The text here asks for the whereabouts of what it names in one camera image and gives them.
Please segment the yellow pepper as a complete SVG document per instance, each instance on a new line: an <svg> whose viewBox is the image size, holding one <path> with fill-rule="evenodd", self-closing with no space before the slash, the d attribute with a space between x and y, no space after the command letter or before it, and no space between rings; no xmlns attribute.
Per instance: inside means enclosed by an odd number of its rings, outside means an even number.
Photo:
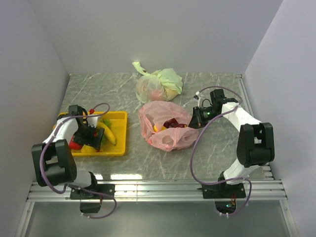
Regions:
<svg viewBox="0 0 316 237"><path fill-rule="evenodd" d="M83 147L81 148L81 153L83 154L93 154L95 152L97 152L97 150L92 146L83 145Z"/></svg>

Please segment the pink plastic bag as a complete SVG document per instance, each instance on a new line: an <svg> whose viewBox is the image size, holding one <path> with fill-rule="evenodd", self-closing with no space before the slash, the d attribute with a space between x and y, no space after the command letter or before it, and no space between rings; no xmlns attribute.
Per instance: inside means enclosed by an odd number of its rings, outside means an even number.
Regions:
<svg viewBox="0 0 316 237"><path fill-rule="evenodd" d="M164 123L175 119L188 125L192 116L184 108L164 101L152 101L138 111L141 135L151 146L166 152L186 149L198 138L197 129L170 127L163 130Z"/></svg>

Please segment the purple grape bunch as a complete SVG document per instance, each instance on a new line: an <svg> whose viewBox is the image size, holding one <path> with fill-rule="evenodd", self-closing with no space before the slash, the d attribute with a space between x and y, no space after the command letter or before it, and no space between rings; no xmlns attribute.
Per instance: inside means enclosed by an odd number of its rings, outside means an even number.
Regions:
<svg viewBox="0 0 316 237"><path fill-rule="evenodd" d="M187 127L186 124L184 123L179 123L175 118L172 118L168 121L166 121L164 124L163 124L163 127L165 128L185 128Z"/></svg>

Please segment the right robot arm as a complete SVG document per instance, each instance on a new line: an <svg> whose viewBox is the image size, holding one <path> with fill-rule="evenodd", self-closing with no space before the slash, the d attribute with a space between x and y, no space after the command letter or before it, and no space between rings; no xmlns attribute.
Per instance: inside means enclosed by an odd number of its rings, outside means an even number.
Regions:
<svg viewBox="0 0 316 237"><path fill-rule="evenodd" d="M215 182L217 191L222 197L229 197L235 186L247 180L255 169L275 158L274 129L271 123L261 122L250 115L241 106L242 97L228 98L226 88L213 86L210 92L210 106L203 107L201 91L196 92L189 127L201 129L203 132L219 118L227 119L239 132L237 142L237 158L223 172L219 181Z"/></svg>

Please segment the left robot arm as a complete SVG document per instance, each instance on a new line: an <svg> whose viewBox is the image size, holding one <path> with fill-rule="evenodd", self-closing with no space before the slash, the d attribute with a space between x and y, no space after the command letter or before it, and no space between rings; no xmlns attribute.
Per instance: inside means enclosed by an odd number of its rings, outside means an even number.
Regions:
<svg viewBox="0 0 316 237"><path fill-rule="evenodd" d="M82 192L87 198L98 196L100 187L95 175L77 169L69 143L74 141L81 146L100 150L105 131L97 128L101 116L94 109L87 111L79 105L72 105L68 113L58 116L49 137L32 146L36 179L41 187L48 186L55 193L63 194L65 189L56 189L57 185L63 185L64 188L71 187Z"/></svg>

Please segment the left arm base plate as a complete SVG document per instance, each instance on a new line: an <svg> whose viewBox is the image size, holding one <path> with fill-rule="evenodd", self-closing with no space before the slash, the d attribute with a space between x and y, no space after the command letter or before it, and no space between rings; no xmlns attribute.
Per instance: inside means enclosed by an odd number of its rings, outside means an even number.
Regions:
<svg viewBox="0 0 316 237"><path fill-rule="evenodd" d="M97 184L95 188L91 189L91 192L83 191L82 189L71 189L70 199L73 200L86 200L86 199L111 199L110 197L103 197L95 193L103 193L108 196L114 197L115 185L114 184Z"/></svg>

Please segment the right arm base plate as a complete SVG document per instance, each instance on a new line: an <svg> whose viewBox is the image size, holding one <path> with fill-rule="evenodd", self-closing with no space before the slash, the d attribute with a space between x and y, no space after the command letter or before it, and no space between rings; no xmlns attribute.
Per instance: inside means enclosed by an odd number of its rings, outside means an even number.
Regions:
<svg viewBox="0 0 316 237"><path fill-rule="evenodd" d="M246 197L243 183L235 185L229 185L227 183L221 183L217 185L202 185L201 191L204 199L231 199Z"/></svg>

